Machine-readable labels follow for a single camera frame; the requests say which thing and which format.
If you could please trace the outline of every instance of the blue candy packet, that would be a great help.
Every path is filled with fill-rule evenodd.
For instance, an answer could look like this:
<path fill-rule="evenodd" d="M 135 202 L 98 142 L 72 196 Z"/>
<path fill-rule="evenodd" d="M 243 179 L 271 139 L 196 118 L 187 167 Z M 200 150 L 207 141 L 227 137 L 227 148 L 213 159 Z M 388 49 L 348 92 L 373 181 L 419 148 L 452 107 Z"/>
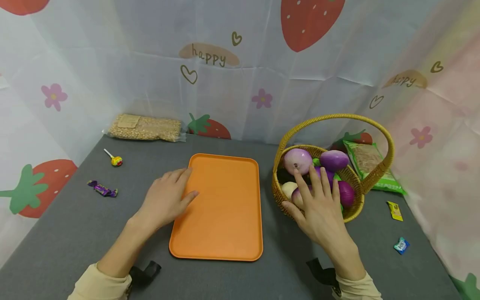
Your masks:
<path fill-rule="evenodd" d="M 409 242 L 407 242 L 406 239 L 400 237 L 398 239 L 398 243 L 393 246 L 395 248 L 395 250 L 398 251 L 398 253 L 400 253 L 401 255 L 403 255 L 403 253 L 405 252 L 405 250 L 410 246 Z"/>

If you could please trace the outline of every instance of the gray table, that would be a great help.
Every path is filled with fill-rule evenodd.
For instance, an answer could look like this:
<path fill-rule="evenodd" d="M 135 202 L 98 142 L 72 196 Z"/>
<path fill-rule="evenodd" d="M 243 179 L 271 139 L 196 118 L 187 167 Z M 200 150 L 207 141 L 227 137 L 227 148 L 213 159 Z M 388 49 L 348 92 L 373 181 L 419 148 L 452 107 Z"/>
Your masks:
<path fill-rule="evenodd" d="M 124 158 L 113 168 L 103 152 Z M 147 243 L 137 266 L 150 260 L 162 266 L 154 282 L 132 300 L 332 299 L 305 262 L 318 257 L 331 267 L 324 251 L 284 216 L 271 192 L 277 146 L 188 136 L 186 143 L 122 141 L 103 137 L 42 218 L 0 270 L 0 298 L 61 300 L 91 263 L 112 245 L 127 219 L 140 207 L 152 181 L 188 165 L 195 153 L 244 156 L 260 167 L 264 252 L 253 263 L 182 260 L 168 251 L 172 225 Z M 88 180 L 119 188 L 117 198 L 102 198 Z M 390 217 L 387 200 L 398 203 L 404 222 Z M 401 195 L 372 191 L 362 213 L 347 224 L 366 269 L 384 299 L 460 300 L 444 266 Z M 405 255 L 393 245 L 402 236 L 411 246 Z"/>

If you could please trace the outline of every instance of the beige sleeve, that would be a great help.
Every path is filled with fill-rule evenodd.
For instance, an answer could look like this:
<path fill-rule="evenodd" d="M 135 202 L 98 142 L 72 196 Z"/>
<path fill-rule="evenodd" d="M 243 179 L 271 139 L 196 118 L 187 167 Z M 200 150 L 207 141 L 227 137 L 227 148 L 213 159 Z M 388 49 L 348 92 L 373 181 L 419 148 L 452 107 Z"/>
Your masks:
<path fill-rule="evenodd" d="M 365 275 L 364 279 L 358 281 L 346 280 L 336 277 L 342 296 L 339 297 L 333 293 L 333 297 L 337 300 L 382 300 L 382 295 L 379 293 L 370 275 Z"/>
<path fill-rule="evenodd" d="M 80 279 L 67 300 L 126 300 L 125 291 L 132 278 L 114 278 L 107 276 L 91 264 Z"/>

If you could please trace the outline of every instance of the red onion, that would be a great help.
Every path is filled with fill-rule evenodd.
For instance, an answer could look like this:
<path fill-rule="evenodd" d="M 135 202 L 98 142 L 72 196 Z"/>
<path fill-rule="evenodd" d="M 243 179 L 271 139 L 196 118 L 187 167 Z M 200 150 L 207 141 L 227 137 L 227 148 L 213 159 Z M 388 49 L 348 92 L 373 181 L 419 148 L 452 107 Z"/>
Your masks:
<path fill-rule="evenodd" d="M 312 157 L 306 150 L 294 148 L 285 154 L 283 164 L 290 174 L 293 175 L 293 171 L 297 169 L 301 175 L 305 175 L 312 165 Z"/>
<path fill-rule="evenodd" d="M 342 151 L 330 150 L 320 155 L 320 164 L 330 172 L 337 172 L 348 165 L 349 158 Z"/>
<path fill-rule="evenodd" d="M 318 178 L 322 178 L 322 176 L 320 175 L 320 167 L 315 167 L 315 171 L 317 171 Z M 330 189 L 332 189 L 333 188 L 333 177 L 335 176 L 335 173 L 330 172 L 327 169 L 325 169 L 325 172 L 327 172 L 328 182 L 330 183 Z"/>
<path fill-rule="evenodd" d="M 309 185 L 308 188 L 310 189 L 310 193 L 313 196 L 313 187 L 311 185 Z M 300 190 L 298 188 L 296 188 L 292 193 L 292 202 L 295 203 L 295 204 L 296 203 L 303 203 L 303 199 L 301 197 Z"/>
<path fill-rule="evenodd" d="M 338 189 L 340 190 L 340 203 L 343 207 L 351 207 L 355 200 L 355 191 L 346 181 L 338 182 Z"/>

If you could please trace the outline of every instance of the lollipop stick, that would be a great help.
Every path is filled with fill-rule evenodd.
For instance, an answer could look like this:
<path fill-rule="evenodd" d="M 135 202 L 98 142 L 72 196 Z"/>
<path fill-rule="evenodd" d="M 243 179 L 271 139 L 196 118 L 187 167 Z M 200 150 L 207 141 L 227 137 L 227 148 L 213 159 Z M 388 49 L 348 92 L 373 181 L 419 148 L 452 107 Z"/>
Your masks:
<path fill-rule="evenodd" d="M 103 149 L 103 151 L 105 151 L 111 158 L 113 158 L 113 155 L 110 154 L 110 152 L 108 152 L 106 149 Z"/>

